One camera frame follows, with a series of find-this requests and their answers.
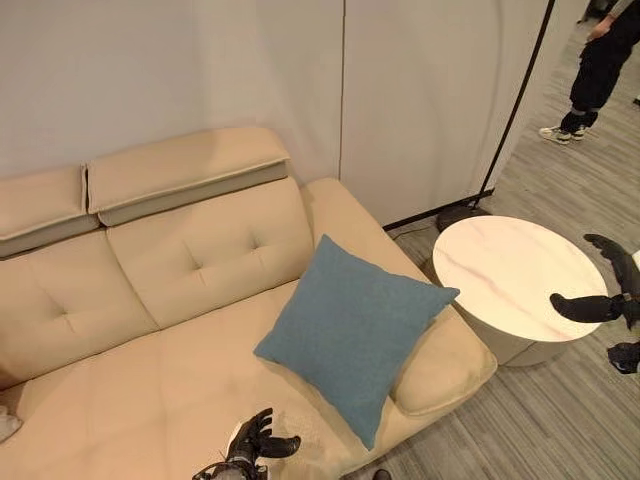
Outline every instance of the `sofa seat cushion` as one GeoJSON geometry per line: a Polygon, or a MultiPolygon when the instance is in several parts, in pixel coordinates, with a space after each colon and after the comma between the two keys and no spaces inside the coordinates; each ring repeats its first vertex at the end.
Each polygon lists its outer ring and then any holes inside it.
{"type": "MultiPolygon", "coordinates": [[[[286,368],[253,355],[296,284],[137,338],[0,393],[0,403],[24,420],[0,446],[0,478],[191,478],[218,459],[238,422],[273,407],[274,433],[302,437],[295,456],[271,463],[274,478],[334,480],[464,400],[408,417],[387,399],[376,446],[367,452],[317,390],[286,368]]],[[[443,371],[449,363],[441,363],[443,371]]],[[[439,388],[430,378],[424,382],[431,390],[439,388]]]]}

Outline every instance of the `sofa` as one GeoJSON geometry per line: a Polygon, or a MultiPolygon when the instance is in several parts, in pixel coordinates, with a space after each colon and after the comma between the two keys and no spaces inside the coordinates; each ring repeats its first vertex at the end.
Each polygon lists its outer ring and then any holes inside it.
{"type": "Polygon", "coordinates": [[[186,479],[274,408],[335,479],[470,398],[496,361],[452,307],[417,342],[368,451],[320,393],[252,351],[323,234],[428,282],[335,179],[299,188],[279,138],[208,130],[0,180],[0,404],[24,422],[0,478],[186,479]]]}

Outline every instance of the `throw pillow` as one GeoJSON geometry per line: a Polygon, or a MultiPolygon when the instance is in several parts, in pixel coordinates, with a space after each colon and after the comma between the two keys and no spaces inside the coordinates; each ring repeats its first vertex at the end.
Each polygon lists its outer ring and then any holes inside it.
{"type": "Polygon", "coordinates": [[[402,364],[459,293],[387,273],[325,235],[254,353],[315,385],[371,450],[402,364]]]}

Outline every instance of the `shoe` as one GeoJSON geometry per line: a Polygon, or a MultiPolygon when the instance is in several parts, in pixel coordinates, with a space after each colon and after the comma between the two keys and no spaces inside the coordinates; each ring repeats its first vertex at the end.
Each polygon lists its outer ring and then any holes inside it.
{"type": "Polygon", "coordinates": [[[572,135],[569,132],[565,132],[560,127],[541,128],[538,133],[545,140],[551,140],[552,142],[559,143],[560,145],[566,145],[571,140],[572,135]]]}
{"type": "Polygon", "coordinates": [[[571,134],[571,139],[577,141],[583,140],[586,131],[587,127],[585,127],[584,125],[580,125],[580,128],[571,134]]]}
{"type": "Polygon", "coordinates": [[[386,470],[378,470],[373,475],[373,480],[391,480],[391,474],[386,470]]]}

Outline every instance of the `sneaker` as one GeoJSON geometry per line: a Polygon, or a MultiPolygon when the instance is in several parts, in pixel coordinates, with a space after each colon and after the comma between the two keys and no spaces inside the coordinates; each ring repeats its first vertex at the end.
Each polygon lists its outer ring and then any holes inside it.
{"type": "Polygon", "coordinates": [[[573,137],[569,132],[565,132],[560,127],[541,128],[538,133],[545,140],[551,140],[552,142],[559,143],[560,145],[566,145],[573,137]]]}
{"type": "Polygon", "coordinates": [[[580,125],[580,128],[571,134],[571,138],[578,141],[583,140],[586,131],[587,127],[585,127],[584,125],[580,125]]]}

